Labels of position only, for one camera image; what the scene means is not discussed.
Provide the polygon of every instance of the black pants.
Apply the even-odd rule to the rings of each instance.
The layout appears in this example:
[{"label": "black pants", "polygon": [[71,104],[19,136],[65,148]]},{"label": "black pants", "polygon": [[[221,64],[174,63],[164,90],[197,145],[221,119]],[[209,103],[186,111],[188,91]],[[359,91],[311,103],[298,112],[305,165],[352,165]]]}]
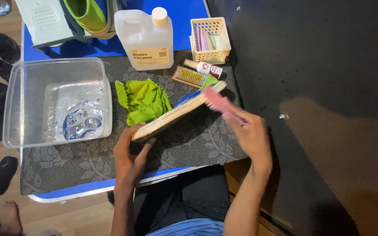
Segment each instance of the black pants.
[{"label": "black pants", "polygon": [[[113,191],[108,197],[113,200]],[[230,204],[222,165],[186,172],[135,190],[135,234],[146,235],[197,218],[223,222]]]}]

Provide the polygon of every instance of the bare foot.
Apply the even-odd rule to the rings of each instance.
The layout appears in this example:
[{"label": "bare foot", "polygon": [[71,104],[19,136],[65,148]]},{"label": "bare foot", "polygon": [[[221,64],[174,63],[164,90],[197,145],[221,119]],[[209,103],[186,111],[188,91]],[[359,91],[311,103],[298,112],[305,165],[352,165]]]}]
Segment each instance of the bare foot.
[{"label": "bare foot", "polygon": [[3,235],[21,235],[23,227],[20,222],[18,206],[15,201],[6,201],[3,203],[3,210],[0,214],[1,228]]}]

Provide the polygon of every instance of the pink brush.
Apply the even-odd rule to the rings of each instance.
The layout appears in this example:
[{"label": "pink brush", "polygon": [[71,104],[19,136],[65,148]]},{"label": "pink brush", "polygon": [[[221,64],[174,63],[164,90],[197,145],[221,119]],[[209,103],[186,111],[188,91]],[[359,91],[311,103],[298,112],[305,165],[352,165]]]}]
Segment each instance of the pink brush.
[{"label": "pink brush", "polygon": [[245,126],[247,124],[243,119],[238,117],[228,108],[228,106],[231,106],[231,104],[227,97],[223,97],[221,94],[216,93],[211,86],[205,87],[201,90],[201,92],[207,97],[208,102],[206,104],[209,108],[212,110],[217,110],[223,114],[228,113],[239,123],[240,126]]}]

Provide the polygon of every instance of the forearm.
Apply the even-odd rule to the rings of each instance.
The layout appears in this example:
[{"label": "forearm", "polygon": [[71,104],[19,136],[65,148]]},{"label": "forearm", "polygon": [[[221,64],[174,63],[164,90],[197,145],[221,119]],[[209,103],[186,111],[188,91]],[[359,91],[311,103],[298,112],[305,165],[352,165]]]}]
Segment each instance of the forearm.
[{"label": "forearm", "polygon": [[134,187],[131,184],[116,184],[113,190],[115,207],[111,236],[134,236]]},{"label": "forearm", "polygon": [[254,164],[244,178],[224,221],[223,235],[257,235],[260,200],[265,192],[270,168]]}]

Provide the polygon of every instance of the left hand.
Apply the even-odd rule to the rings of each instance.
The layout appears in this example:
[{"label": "left hand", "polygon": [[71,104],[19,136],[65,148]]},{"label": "left hand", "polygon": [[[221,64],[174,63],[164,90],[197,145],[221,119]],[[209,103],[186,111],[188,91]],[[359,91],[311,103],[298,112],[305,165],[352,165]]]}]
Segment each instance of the left hand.
[{"label": "left hand", "polygon": [[116,166],[116,184],[115,186],[127,186],[133,188],[139,180],[147,162],[147,154],[155,143],[155,138],[148,140],[138,155],[129,154],[129,144],[132,136],[138,129],[144,126],[144,123],[136,124],[122,131],[121,137],[115,148],[113,155]]}]

